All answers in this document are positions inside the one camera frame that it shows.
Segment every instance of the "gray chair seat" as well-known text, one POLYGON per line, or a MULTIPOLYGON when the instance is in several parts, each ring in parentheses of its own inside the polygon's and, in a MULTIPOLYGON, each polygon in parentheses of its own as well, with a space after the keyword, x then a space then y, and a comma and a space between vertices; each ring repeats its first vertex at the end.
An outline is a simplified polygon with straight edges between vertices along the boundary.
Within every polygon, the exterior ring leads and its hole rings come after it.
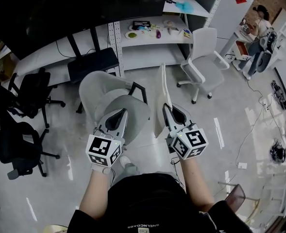
MULTIPOLYGON (((220 69, 207 57, 200 57, 192 61, 193 65, 205 77, 205 82, 200 84, 207 93, 224 82, 224 76, 220 69)), ((185 72, 190 76, 192 81, 201 81, 195 70, 190 65, 184 66, 185 72)))
POLYGON ((140 133, 148 120, 151 110, 147 104, 130 95, 122 95, 114 99, 106 108, 105 113, 125 108, 128 112, 128 124, 124 134, 125 144, 132 142, 140 133))

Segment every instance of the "black monitor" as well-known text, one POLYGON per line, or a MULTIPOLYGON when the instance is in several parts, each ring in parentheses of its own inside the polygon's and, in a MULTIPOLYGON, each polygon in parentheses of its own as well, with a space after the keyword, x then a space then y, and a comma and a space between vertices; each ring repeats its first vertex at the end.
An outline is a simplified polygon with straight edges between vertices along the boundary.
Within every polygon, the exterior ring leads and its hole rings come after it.
POLYGON ((160 16, 165 0, 0 0, 0 39, 23 59, 70 34, 135 17, 160 16))

